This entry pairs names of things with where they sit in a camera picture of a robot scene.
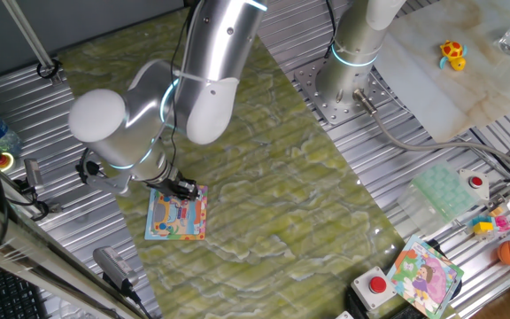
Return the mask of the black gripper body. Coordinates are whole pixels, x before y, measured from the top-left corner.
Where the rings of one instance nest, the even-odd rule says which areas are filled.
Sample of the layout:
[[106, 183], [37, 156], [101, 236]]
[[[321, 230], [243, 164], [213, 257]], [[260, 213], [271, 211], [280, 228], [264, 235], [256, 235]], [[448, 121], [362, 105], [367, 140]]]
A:
[[148, 180], [145, 184], [166, 196], [181, 196], [185, 190], [179, 185], [182, 174], [177, 168], [170, 167], [158, 179]]

